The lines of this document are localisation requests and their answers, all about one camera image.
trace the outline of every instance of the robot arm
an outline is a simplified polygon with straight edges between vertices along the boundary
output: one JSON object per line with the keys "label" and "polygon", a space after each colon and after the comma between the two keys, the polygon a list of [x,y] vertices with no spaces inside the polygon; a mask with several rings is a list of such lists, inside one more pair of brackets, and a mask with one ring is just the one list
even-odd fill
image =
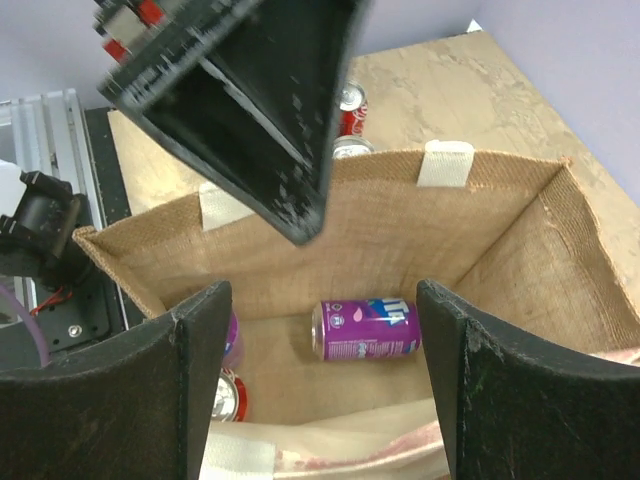
{"label": "robot arm", "polygon": [[320,233],[339,97],[369,0],[110,0],[100,92],[297,245]]}

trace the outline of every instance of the red soda can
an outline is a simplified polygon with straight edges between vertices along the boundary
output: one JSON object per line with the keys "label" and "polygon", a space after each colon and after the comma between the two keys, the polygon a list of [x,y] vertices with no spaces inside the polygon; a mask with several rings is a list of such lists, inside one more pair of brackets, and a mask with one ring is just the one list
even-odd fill
{"label": "red soda can", "polygon": [[364,88],[356,82],[349,81],[342,89],[340,111],[340,136],[362,135],[364,120],[367,118],[368,102]]}

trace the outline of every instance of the screw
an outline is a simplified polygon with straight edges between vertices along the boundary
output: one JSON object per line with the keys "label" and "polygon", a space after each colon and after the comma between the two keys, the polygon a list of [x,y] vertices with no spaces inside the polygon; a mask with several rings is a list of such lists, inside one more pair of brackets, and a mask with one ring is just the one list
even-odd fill
{"label": "screw", "polygon": [[80,325],[71,325],[69,327],[69,336],[71,338],[79,337],[82,333],[82,327]]}

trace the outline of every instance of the jute bag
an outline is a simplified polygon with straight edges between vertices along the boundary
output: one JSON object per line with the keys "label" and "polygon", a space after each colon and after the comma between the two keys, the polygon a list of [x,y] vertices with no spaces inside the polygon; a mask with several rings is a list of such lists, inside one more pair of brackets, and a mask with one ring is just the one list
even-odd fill
{"label": "jute bag", "polygon": [[[218,210],[237,211],[229,202]],[[202,478],[447,474],[422,353],[321,362],[309,315],[320,300],[414,300],[417,282],[432,278],[581,352],[640,345],[637,308],[564,160],[418,150],[341,159],[325,229],[303,248],[246,212],[204,231],[210,207],[196,193],[75,235],[149,318],[231,282],[252,423],[211,424]]]}

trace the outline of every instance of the red wire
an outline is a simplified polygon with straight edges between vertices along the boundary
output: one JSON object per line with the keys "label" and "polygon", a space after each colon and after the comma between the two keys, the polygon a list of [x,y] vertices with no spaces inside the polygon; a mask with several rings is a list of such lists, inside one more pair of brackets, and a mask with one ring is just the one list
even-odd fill
{"label": "red wire", "polygon": [[54,305],[60,305],[61,303],[66,302],[67,300],[69,300],[72,296],[73,296],[73,291],[69,290],[69,292],[61,297],[60,294],[64,291],[64,287],[60,287],[58,290],[56,290],[56,292],[51,295],[49,298],[47,298],[44,302],[42,302],[40,305],[38,305],[36,308],[34,308],[33,310],[31,310],[31,316],[34,317],[36,315],[38,315],[42,310],[44,310],[47,307],[52,307]]}

